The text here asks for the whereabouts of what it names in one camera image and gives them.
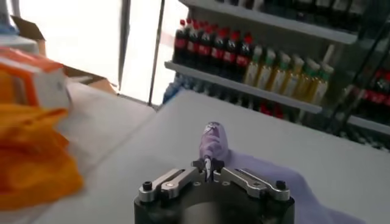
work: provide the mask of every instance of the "soda bottle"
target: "soda bottle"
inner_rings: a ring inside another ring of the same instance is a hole
[[[185,33],[188,36],[190,34],[190,31],[194,28],[193,27],[193,20],[192,19],[186,19],[187,25],[185,26]]]
[[[384,114],[383,104],[387,98],[389,92],[389,83],[386,79],[386,73],[384,71],[377,73],[377,80],[374,85],[374,89],[371,92],[371,101],[373,103],[372,109],[369,112],[369,116],[372,120],[377,122],[383,122],[388,117],[388,114]]]
[[[185,62],[187,35],[185,32],[184,25],[185,25],[184,19],[181,19],[180,27],[176,30],[176,34],[175,34],[173,62],[178,64],[183,64]]]
[[[222,77],[232,79],[235,73],[236,57],[238,51],[239,32],[233,32],[227,42],[224,52],[224,63],[222,67]]]
[[[226,31],[221,29],[218,32],[217,37],[214,40],[214,45],[211,49],[210,67],[209,70],[212,74],[219,74],[221,72],[224,49],[226,45]]]
[[[252,57],[252,36],[247,36],[244,39],[244,43],[241,45],[239,54],[236,59],[236,74],[233,76],[233,80],[236,82],[243,82],[245,73],[248,68],[250,58]]]
[[[197,53],[199,50],[199,25],[194,23],[194,29],[190,31],[187,44],[187,59],[186,63],[190,67],[196,66]]]
[[[200,70],[206,71],[208,68],[208,64],[210,62],[210,53],[211,53],[211,27],[206,28],[206,32],[202,35],[199,44],[199,58],[197,61],[197,67]]]

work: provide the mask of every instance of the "bottle cap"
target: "bottle cap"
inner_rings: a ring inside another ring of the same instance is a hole
[[[226,36],[226,31],[225,31],[224,29],[220,29],[220,30],[218,31],[218,36],[220,36],[220,37],[225,37],[225,36]]]
[[[212,33],[212,31],[213,31],[213,29],[211,28],[211,26],[208,26],[207,28],[206,28],[206,33]]]
[[[260,56],[262,53],[263,53],[263,48],[260,45],[256,46],[253,54]]]
[[[245,43],[247,43],[247,44],[252,44],[253,39],[252,39],[251,36],[246,36],[245,39],[244,39],[244,41],[245,41]]]
[[[294,54],[292,56],[292,59],[294,60],[295,66],[303,66],[303,64],[305,64],[304,60],[300,58],[297,54]]]
[[[328,75],[332,75],[333,72],[335,71],[334,68],[332,68],[331,66],[329,66],[325,63],[322,64],[322,70],[324,70],[324,72],[326,72]]]
[[[230,39],[232,40],[237,40],[238,39],[238,36],[239,36],[239,33],[238,32],[233,32],[230,36]]]
[[[217,29],[218,29],[218,24],[212,25],[211,28],[212,28],[214,31],[217,30]]]

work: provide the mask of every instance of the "plastic bottle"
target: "plastic bottle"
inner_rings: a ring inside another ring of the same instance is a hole
[[[206,31],[202,35],[202,38],[200,39],[199,50],[198,50],[199,58],[197,60],[197,67],[198,69],[203,71],[206,71],[208,69],[209,62],[210,62],[211,43],[213,41],[211,39],[211,32],[212,32],[211,27],[210,26],[207,27]]]
[[[238,51],[239,32],[233,32],[227,42],[224,52],[224,64],[222,67],[222,77],[233,79],[236,68],[236,57]]]
[[[183,64],[185,62],[186,57],[187,35],[184,25],[184,19],[181,19],[180,27],[176,30],[175,34],[175,48],[172,60],[174,63],[178,64]]]
[[[245,73],[248,68],[250,58],[252,57],[252,37],[246,36],[244,43],[241,45],[239,54],[236,59],[236,74],[233,77],[234,81],[244,82]]]
[[[287,73],[280,89],[280,94],[288,97],[293,96],[302,73],[303,64],[305,63],[298,55],[293,55],[292,60],[294,63],[292,70]]]
[[[314,80],[311,84],[311,89],[308,95],[308,102],[316,105],[321,104],[322,99],[328,90],[329,79],[333,72],[334,69],[331,66],[326,64],[322,65],[319,78]]]
[[[256,85],[258,70],[260,67],[260,58],[263,53],[261,46],[256,46],[253,52],[252,61],[249,63],[248,69],[245,73],[244,83],[250,86]]]
[[[193,20],[192,19],[186,19],[186,26],[185,26],[185,33],[186,35],[190,35],[190,31],[194,28],[193,27]]]
[[[194,29],[190,31],[187,44],[187,58],[186,63],[190,67],[196,66],[196,59],[199,50],[199,25],[194,23]]]
[[[265,64],[261,67],[261,71],[257,78],[256,86],[259,87],[260,89],[266,88],[269,77],[271,76],[274,61],[275,61],[275,52],[272,49],[268,49]]]
[[[316,76],[320,66],[312,59],[306,61],[305,71],[301,75],[294,97],[299,100],[305,100],[313,78]]]
[[[222,69],[224,58],[226,31],[221,29],[214,40],[214,45],[211,49],[209,70],[212,74],[219,74]]]
[[[288,72],[288,66],[290,64],[291,58],[285,53],[280,53],[280,64],[279,67],[274,72],[274,75],[271,76],[268,83],[268,89],[271,92],[279,93],[282,88],[283,81],[285,80],[286,73]]]

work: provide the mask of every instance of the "bottle label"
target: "bottle label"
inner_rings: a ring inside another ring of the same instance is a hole
[[[317,90],[314,94],[313,101],[311,103],[317,105],[320,104],[327,90],[328,90],[328,83],[318,83]]]
[[[175,47],[176,48],[180,48],[180,49],[183,49],[185,47],[185,44],[186,44],[186,39],[175,39]]]
[[[200,45],[199,46],[199,54],[200,55],[209,55],[210,54],[210,47],[209,46]]]
[[[193,43],[192,41],[189,41],[188,46],[187,46],[187,50],[192,52],[192,53],[196,53],[199,50],[199,44]]]
[[[271,92],[279,93],[280,86],[282,85],[284,79],[285,79],[286,72],[285,71],[279,71],[275,75],[274,84],[272,85]]]
[[[211,50],[211,56],[215,59],[221,59],[224,56],[224,51],[213,47]]]
[[[258,72],[257,65],[253,65],[253,64],[249,65],[248,72],[246,74],[245,84],[253,85],[255,83],[257,72]]]
[[[290,77],[290,79],[287,82],[284,95],[292,96],[295,88],[297,87],[297,84],[298,84],[298,78],[297,77]]]
[[[234,63],[235,60],[236,60],[236,54],[230,53],[229,51],[225,51],[224,61]]]
[[[390,107],[390,96],[387,96],[387,99],[385,100],[385,104]]]
[[[237,56],[236,63],[242,67],[246,67],[249,64],[249,58],[239,55]]]
[[[261,88],[261,89],[265,89],[266,88],[266,85],[267,85],[267,82],[268,82],[270,74],[271,74],[271,70],[269,68],[264,68],[261,71],[260,78],[259,78],[259,81],[258,81],[258,87],[259,88]]]

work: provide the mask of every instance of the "cardboard box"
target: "cardboard box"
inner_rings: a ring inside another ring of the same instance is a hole
[[[46,56],[46,40],[38,26],[17,16],[11,16],[11,18],[19,29],[19,36],[35,40],[38,44],[40,55]]]
[[[40,55],[46,57],[46,40],[41,33],[39,27],[35,23],[19,18],[17,16],[11,16],[11,18],[18,27],[20,36],[35,40],[38,44]],[[66,65],[64,65],[64,72],[68,77],[90,77],[90,79],[88,79],[88,81],[86,82],[83,82],[83,84],[100,89],[110,94],[116,94],[116,91],[112,88],[110,82],[103,77],[89,72],[81,71]]]

